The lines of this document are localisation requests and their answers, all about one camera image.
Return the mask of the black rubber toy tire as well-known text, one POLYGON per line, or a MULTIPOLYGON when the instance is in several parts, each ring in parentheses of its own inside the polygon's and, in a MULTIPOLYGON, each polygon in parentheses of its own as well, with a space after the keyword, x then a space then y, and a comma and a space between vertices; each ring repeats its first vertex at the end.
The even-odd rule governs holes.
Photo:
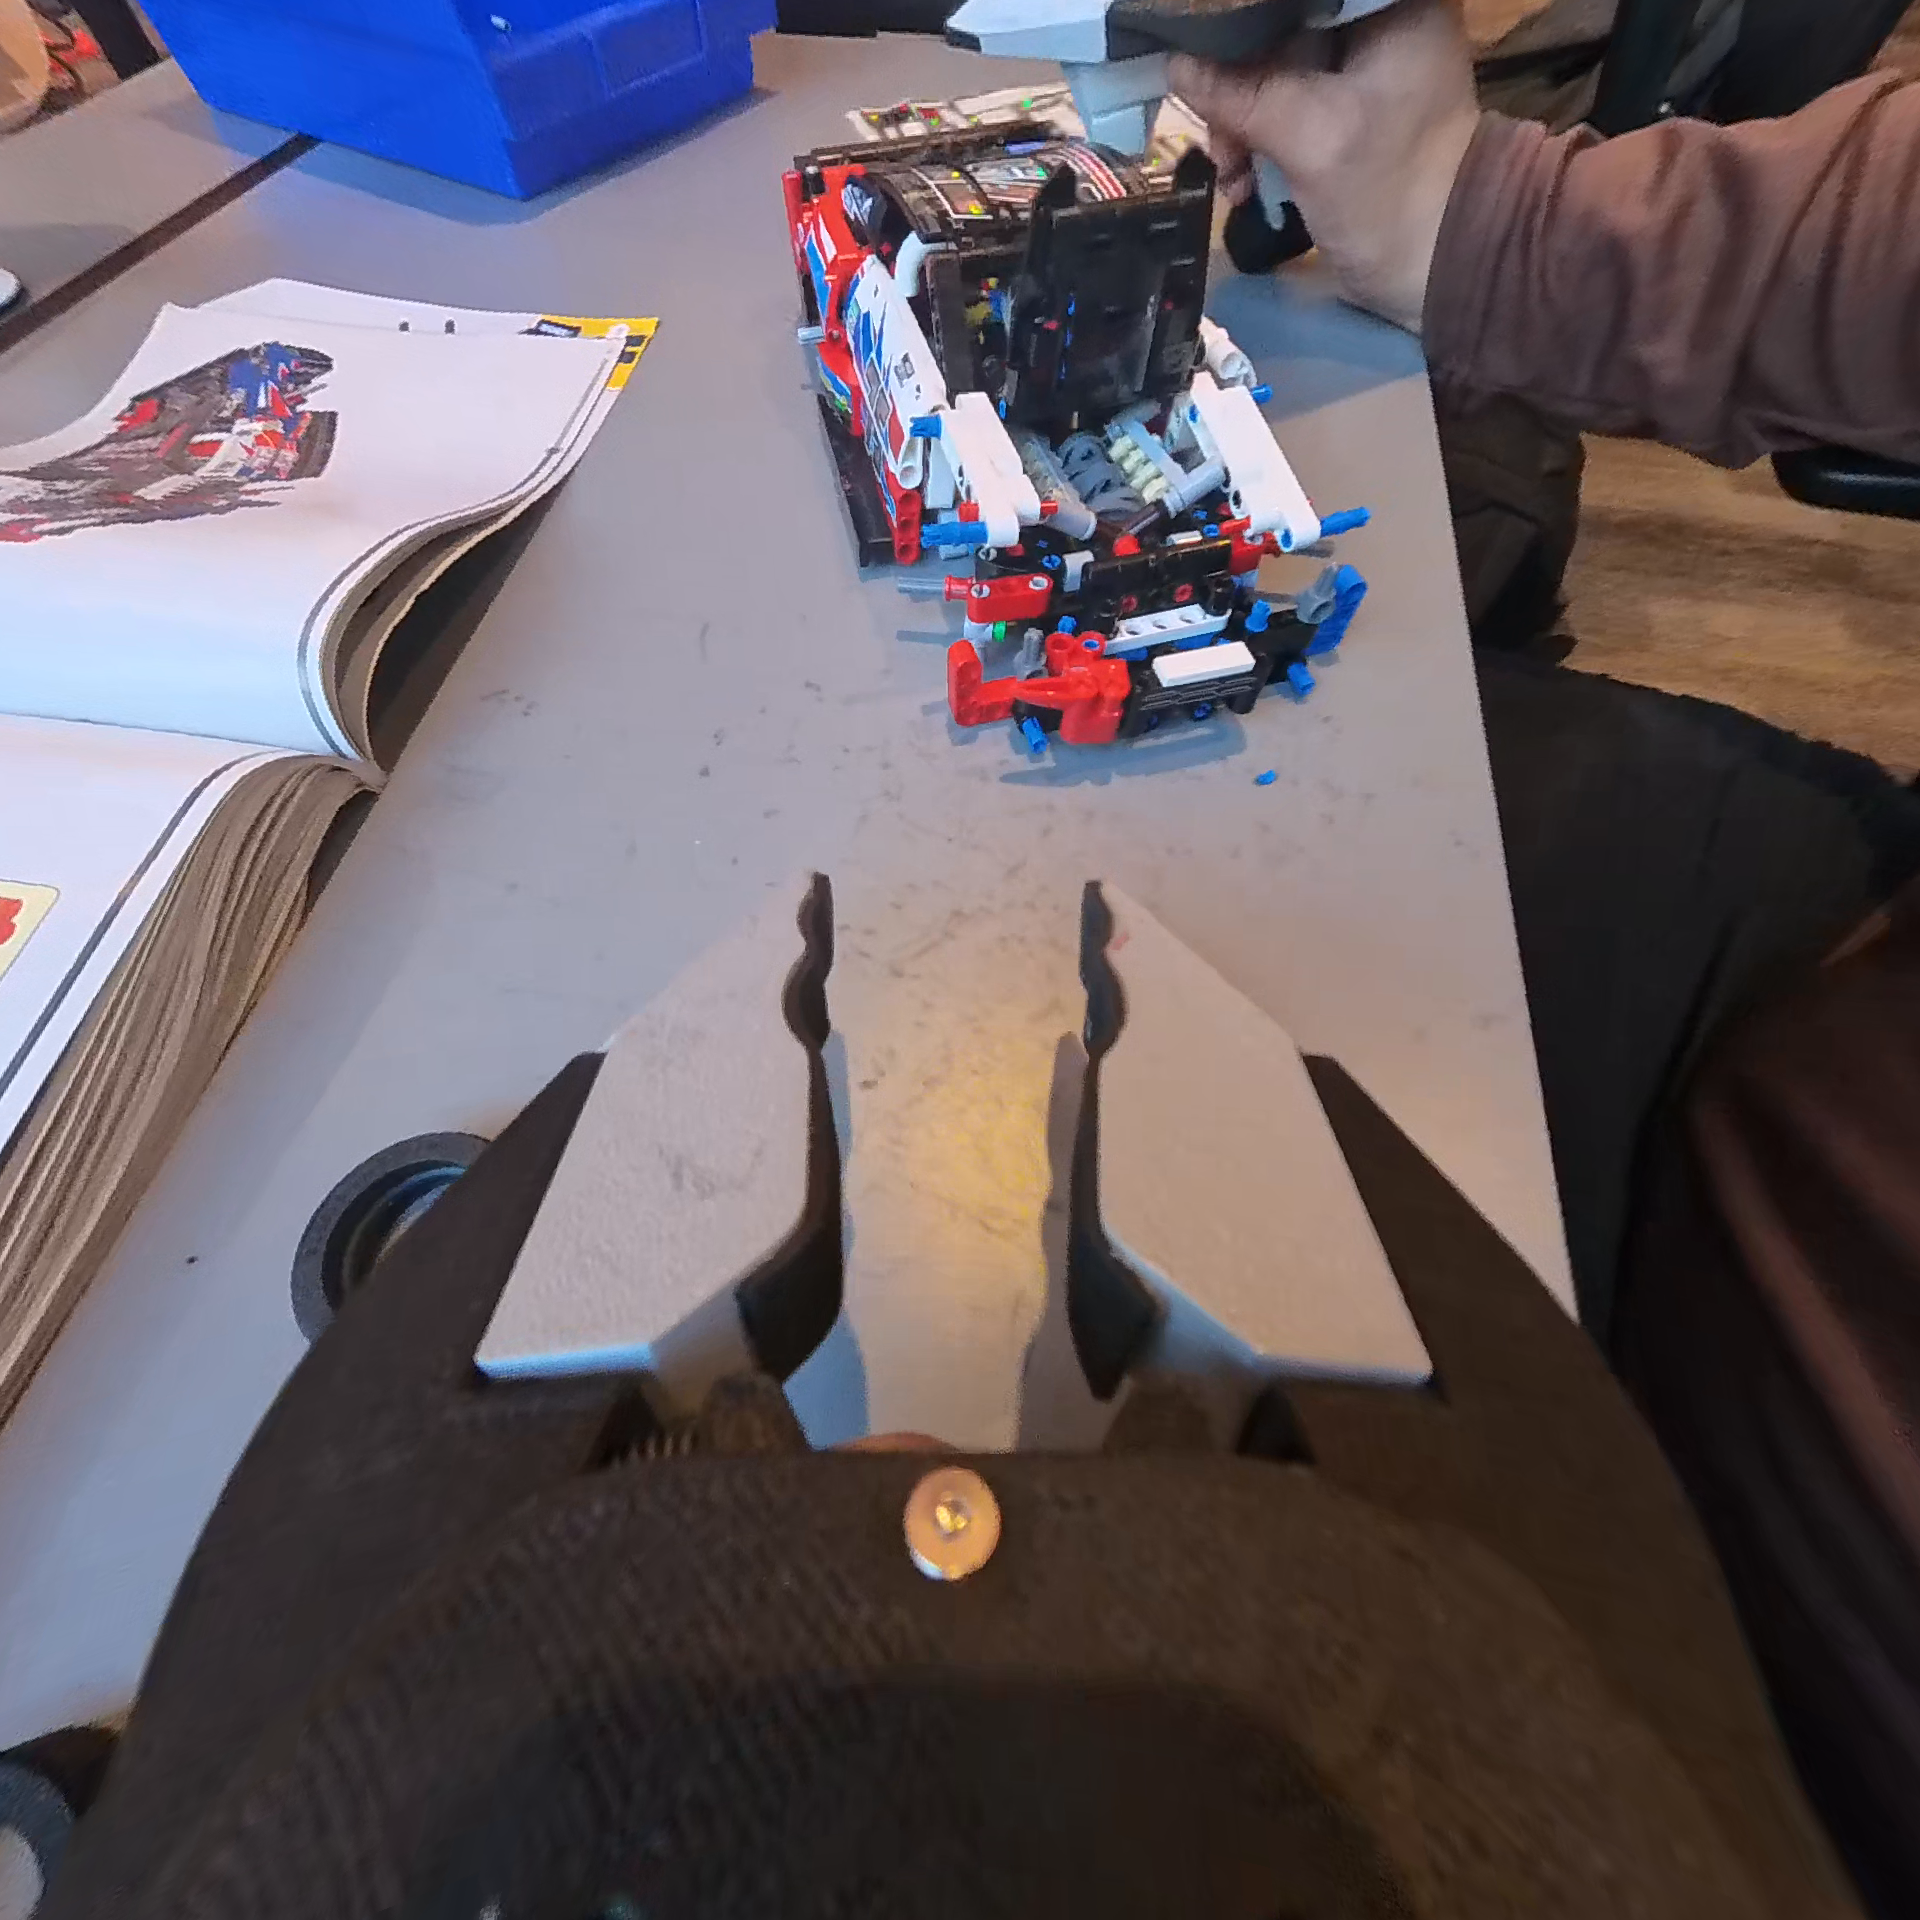
POLYGON ((35 1918, 114 1749, 114 1729, 84 1723, 3 1751, 4 1918, 35 1918))
POLYGON ((295 1248, 291 1306, 306 1344, 337 1320, 388 1251, 485 1152, 487 1136, 427 1135, 357 1161, 316 1208, 295 1248))

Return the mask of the sticker sheet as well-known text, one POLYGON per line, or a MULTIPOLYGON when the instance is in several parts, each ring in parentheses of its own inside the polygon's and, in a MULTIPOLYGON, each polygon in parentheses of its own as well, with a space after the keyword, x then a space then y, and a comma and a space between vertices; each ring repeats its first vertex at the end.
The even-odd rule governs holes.
MULTIPOLYGON (((940 134, 972 134, 1035 123, 1055 137, 1090 137, 1119 154, 1116 136, 1087 136, 1062 81, 1034 88, 996 88, 950 101, 898 101, 882 106, 850 107, 846 115, 855 136, 868 142, 922 137, 940 134)), ((1189 112, 1180 98, 1166 98, 1154 120, 1151 136, 1141 150, 1151 163, 1172 165, 1190 146, 1207 139, 1204 123, 1189 112)))

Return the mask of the thick building instruction booklet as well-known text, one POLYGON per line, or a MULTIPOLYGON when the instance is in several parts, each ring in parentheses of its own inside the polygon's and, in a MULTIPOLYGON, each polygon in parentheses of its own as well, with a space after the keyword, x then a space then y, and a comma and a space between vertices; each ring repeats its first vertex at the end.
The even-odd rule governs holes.
POLYGON ((585 456, 659 323, 271 280, 3 454, 3 1411, 374 794, 380 659, 585 456))

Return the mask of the person's dark trousers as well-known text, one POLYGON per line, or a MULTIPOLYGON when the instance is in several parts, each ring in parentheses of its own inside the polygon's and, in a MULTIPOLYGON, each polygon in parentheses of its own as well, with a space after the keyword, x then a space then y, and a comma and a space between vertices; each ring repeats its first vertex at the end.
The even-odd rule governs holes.
POLYGON ((1916 791, 1737 709, 1554 663, 1577 434, 1446 386, 1434 413, 1577 1318, 1685 1483, 1749 1639, 1698 1467, 1729 1368, 1689 1114, 1729 1039, 1916 891, 1916 791))

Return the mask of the person's right forearm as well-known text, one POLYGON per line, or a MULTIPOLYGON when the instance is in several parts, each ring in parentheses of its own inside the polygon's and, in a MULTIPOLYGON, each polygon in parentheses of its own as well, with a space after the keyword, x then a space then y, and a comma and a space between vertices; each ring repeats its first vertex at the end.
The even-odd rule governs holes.
POLYGON ((1617 137, 1483 115, 1425 297, 1436 383, 1718 467, 1918 454, 1918 86, 1617 137))

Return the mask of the blue plastic bin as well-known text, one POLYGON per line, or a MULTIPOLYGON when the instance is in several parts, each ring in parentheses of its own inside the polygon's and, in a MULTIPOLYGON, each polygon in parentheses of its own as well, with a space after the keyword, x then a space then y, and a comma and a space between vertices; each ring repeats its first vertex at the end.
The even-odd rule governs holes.
POLYGON ((751 90, 774 3, 146 3, 206 106, 527 201, 751 90))

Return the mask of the toy brick car model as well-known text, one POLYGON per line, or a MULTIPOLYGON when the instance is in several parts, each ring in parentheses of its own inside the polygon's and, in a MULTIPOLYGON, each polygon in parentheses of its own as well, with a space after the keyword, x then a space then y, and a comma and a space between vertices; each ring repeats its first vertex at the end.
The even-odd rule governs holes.
POLYGON ((804 152, 781 177, 823 430, 861 565, 962 614, 957 729, 1110 749, 1303 701, 1367 584, 1252 360, 1207 314, 1217 168, 1018 118, 804 152))

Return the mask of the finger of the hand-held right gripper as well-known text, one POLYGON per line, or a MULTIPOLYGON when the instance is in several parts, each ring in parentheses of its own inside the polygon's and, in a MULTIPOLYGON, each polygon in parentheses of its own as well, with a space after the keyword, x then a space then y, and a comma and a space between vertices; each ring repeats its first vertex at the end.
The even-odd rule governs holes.
POLYGON ((1058 64, 1105 64, 1108 3, 989 3, 972 0, 949 14, 950 45, 986 58, 1034 58, 1058 64))

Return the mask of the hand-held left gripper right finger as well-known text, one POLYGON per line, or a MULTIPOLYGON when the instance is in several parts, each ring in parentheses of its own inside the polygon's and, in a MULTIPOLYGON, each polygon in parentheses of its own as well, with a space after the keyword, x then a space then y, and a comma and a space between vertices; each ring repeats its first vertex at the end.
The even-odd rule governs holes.
POLYGON ((1097 1401, 1281 1384, 1425 1389, 1426 1344, 1290 1032, 1102 880, 1083 891, 1085 1072, 1065 1310, 1097 1401))

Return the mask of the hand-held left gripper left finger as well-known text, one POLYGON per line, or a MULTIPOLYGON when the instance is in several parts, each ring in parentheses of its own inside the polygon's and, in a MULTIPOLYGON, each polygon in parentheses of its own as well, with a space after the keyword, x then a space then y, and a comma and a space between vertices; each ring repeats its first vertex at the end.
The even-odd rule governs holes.
POLYGON ((814 874, 613 1037, 478 1342, 485 1377, 705 1398, 815 1354, 844 1304, 830 969, 814 874))

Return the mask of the grey desk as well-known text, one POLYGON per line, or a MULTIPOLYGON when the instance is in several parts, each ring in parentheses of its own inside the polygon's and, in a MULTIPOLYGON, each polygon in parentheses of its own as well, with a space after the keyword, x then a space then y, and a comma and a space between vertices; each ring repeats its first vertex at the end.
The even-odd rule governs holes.
POLYGON ((804 874, 833 879, 847 1129, 847 1312, 791 1389, 814 1441, 1095 1431, 1052 1331, 1019 1406, 1093 879, 1343 1064, 1572 1306, 1420 347, 1314 266, 1214 280, 1313 501, 1374 517, 1310 701, 1166 758, 955 737, 941 621, 852 562, 779 175, 847 107, 996 78, 923 40, 781 37, 757 78, 526 208, 313 152, 4 360, 25 441, 102 395, 159 305, 270 278, 661 323, 4 1427, 10 1745, 129 1704, 303 1352, 292 1261, 329 1187, 404 1136, 497 1131, 804 874))

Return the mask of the person's right hand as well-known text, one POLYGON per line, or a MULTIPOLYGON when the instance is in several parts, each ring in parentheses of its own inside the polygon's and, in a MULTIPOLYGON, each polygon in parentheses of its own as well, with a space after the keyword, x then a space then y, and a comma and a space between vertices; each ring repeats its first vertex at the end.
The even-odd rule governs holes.
POLYGON ((1425 325, 1436 238, 1482 110, 1458 3, 1388 8, 1340 64, 1299 37, 1265 64, 1175 55, 1169 78, 1207 127, 1219 192, 1245 201, 1258 163, 1284 177, 1335 288, 1406 331, 1425 325))

